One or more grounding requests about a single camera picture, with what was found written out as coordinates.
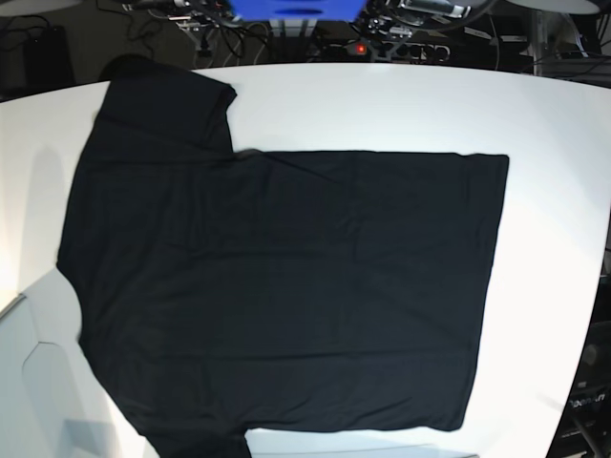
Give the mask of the black T-shirt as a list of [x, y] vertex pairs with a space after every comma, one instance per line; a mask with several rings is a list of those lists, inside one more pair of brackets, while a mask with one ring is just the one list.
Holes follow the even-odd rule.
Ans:
[[237, 153], [235, 98], [145, 58], [113, 74], [57, 258], [97, 380], [162, 457], [461, 428], [509, 158]]

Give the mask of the black power strip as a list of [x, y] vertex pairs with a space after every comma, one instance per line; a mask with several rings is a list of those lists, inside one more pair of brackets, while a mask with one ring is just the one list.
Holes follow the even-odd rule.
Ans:
[[449, 62], [450, 57], [451, 50], [445, 45], [356, 41], [315, 45], [307, 61], [438, 65]]

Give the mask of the blue box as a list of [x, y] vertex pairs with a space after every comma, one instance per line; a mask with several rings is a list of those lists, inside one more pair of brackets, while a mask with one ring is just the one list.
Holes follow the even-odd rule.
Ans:
[[246, 21], [329, 20], [353, 21], [366, 0], [231, 0], [233, 12]]

